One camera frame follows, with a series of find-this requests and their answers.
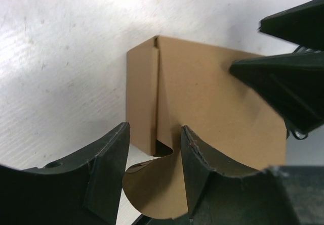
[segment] speckled white surface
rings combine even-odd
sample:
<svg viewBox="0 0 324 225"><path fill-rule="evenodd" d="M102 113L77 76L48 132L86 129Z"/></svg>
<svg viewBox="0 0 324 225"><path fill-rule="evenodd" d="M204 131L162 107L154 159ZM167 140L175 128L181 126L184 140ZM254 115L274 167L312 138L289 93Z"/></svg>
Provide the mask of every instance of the speckled white surface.
<svg viewBox="0 0 324 225"><path fill-rule="evenodd" d="M44 166L124 121L126 51L142 41L288 53L295 46L257 33L258 22L307 1L0 0L0 163ZM324 164L320 133L290 140L288 163ZM131 147L128 165L146 158ZM131 224L138 212L120 204L117 223Z"/></svg>

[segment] speckled pattern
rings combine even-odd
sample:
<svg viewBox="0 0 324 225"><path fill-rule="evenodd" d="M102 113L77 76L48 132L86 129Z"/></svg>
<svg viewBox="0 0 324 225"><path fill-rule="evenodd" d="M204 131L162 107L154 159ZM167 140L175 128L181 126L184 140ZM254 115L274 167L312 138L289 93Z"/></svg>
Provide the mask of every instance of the speckled pattern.
<svg viewBox="0 0 324 225"><path fill-rule="evenodd" d="M296 46L257 33L258 22L307 1L0 0L0 162L41 167L124 121L126 52L142 41L288 53ZM324 163L318 135L292 140L288 163ZM146 159L130 148L128 166ZM124 196L120 204L117 223L131 224L139 213Z"/></svg>

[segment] white table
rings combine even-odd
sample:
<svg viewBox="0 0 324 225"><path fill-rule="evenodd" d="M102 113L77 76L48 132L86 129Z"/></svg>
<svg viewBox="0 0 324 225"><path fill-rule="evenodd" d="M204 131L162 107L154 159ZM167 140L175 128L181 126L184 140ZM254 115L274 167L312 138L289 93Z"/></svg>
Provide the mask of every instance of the white table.
<svg viewBox="0 0 324 225"><path fill-rule="evenodd" d="M125 120L126 52L164 34L264 55L296 46L257 32L310 0L0 0L0 163L25 169ZM289 140L287 164L324 164L321 130ZM128 166L147 160L130 148ZM139 215L122 195L118 224Z"/></svg>

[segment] brown cardboard box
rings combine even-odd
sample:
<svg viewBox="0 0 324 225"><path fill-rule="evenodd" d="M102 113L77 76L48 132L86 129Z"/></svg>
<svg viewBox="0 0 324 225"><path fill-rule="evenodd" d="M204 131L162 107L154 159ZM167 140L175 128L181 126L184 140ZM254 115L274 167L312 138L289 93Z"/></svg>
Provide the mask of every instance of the brown cardboard box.
<svg viewBox="0 0 324 225"><path fill-rule="evenodd" d="M173 154L129 168L123 188L144 215L187 212L180 127L255 169L285 163L286 128L252 89L229 75L234 60L257 55L164 36L127 54L127 121L131 143L154 155L156 140Z"/></svg>

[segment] cardboard box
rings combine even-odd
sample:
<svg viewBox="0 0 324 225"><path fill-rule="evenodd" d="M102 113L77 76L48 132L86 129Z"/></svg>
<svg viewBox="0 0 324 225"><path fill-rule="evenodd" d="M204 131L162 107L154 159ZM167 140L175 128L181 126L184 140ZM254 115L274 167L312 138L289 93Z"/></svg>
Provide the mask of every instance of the cardboard box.
<svg viewBox="0 0 324 225"><path fill-rule="evenodd" d="M258 55L156 36L127 54L127 121L131 144L148 155L156 141L173 154L127 170L123 188L144 215L175 218L187 212L180 127L255 169L285 163L282 118L232 77L234 60Z"/></svg>

